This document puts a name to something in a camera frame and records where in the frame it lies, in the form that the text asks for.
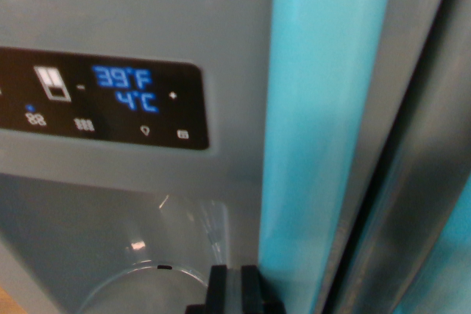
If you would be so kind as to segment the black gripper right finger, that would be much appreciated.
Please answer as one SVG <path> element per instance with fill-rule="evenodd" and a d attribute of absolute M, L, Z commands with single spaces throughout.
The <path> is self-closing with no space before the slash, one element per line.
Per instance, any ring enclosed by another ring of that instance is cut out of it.
<path fill-rule="evenodd" d="M 261 276 L 256 265 L 243 265 L 240 270 L 238 291 L 235 295 L 236 313 L 263 314 L 263 296 L 261 290 Z"/>

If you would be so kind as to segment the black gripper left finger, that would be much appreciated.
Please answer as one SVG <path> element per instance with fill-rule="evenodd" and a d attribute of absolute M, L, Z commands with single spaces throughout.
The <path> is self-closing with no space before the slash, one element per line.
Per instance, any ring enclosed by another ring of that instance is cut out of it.
<path fill-rule="evenodd" d="M 214 265 L 210 270 L 204 313 L 234 312 L 235 272 L 226 265 Z"/>

